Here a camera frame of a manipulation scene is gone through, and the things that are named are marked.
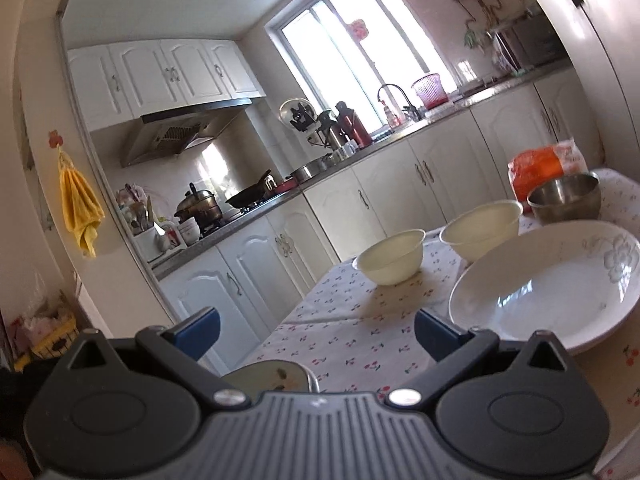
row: large white plate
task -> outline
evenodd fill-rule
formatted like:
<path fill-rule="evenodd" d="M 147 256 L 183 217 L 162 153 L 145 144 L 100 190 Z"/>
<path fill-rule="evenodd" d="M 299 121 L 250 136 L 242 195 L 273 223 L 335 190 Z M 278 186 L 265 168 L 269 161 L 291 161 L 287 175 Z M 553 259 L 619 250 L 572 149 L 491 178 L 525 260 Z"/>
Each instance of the large white plate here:
<path fill-rule="evenodd" d="M 548 225 L 491 250 L 460 277 L 449 315 L 504 340 L 552 330 L 571 354 L 611 334 L 640 298 L 640 243 L 608 222 Z"/>

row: frying pan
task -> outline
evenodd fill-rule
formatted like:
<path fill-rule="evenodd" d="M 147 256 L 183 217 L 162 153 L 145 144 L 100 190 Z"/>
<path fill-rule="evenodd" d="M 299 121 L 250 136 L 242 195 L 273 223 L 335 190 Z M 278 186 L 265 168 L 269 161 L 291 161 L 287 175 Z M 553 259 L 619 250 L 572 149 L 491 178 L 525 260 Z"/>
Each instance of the frying pan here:
<path fill-rule="evenodd" d="M 236 209 L 242 209 L 243 207 L 248 207 L 249 204 L 258 202 L 258 200 L 261 200 L 267 191 L 264 187 L 264 179 L 270 174 L 271 170 L 265 171 L 264 175 L 260 177 L 260 180 L 256 184 L 253 184 L 252 186 L 243 189 L 240 193 L 233 195 L 226 201 L 226 203 Z"/>

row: pink basket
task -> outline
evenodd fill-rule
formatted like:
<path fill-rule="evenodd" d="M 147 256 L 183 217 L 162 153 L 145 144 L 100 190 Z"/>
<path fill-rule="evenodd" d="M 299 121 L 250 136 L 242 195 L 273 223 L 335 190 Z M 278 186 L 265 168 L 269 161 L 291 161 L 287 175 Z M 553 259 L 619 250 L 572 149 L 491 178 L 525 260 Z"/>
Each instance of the pink basket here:
<path fill-rule="evenodd" d="M 427 110 L 449 101 L 449 96 L 444 91 L 440 81 L 440 74 L 432 73 L 421 77 L 411 88 L 422 99 L 422 103 Z"/>

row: faucet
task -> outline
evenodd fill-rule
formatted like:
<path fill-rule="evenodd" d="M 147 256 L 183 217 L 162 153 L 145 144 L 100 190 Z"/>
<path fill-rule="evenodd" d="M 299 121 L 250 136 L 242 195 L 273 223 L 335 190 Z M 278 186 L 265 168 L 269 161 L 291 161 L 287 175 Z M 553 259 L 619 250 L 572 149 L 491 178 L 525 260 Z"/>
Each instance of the faucet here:
<path fill-rule="evenodd" d="M 383 88 L 386 88 L 387 86 L 393 86 L 395 88 L 397 88 L 401 93 L 402 93 L 402 97 L 404 97 L 404 100 L 406 101 L 406 103 L 408 104 L 408 106 L 404 106 L 402 107 L 402 111 L 405 112 L 407 114 L 407 116 L 414 122 L 417 123 L 417 121 L 420 121 L 422 119 L 422 116 L 420 115 L 420 112 L 418 111 L 418 108 L 416 108 L 414 105 L 411 104 L 411 101 L 409 101 L 409 98 L 406 96 L 406 94 L 404 93 L 404 90 L 402 90 L 402 87 L 394 84 L 394 83 L 384 83 L 379 89 L 378 89 L 378 102 L 381 103 L 382 99 L 380 99 L 380 91 Z"/>

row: table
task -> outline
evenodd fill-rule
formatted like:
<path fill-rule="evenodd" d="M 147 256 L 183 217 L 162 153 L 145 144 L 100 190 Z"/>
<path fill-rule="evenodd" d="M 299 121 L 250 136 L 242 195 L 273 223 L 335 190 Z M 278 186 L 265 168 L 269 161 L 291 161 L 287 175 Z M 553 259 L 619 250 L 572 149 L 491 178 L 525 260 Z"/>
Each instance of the table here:
<path fill-rule="evenodd" d="M 640 184 L 619 173 L 597 170 L 602 220 L 640 238 Z M 539 228 L 532 216 L 520 232 Z M 468 263 L 429 233 L 418 274 L 395 286 L 376 286 L 351 266 L 331 269 L 245 364 L 284 359 L 309 367 L 322 391 L 392 388 L 434 365 L 415 340 L 414 315 L 431 308 L 446 316 L 449 295 Z M 602 480 L 640 474 L 640 308 L 593 349 L 576 357 L 606 407 L 611 431 L 596 467 Z"/>

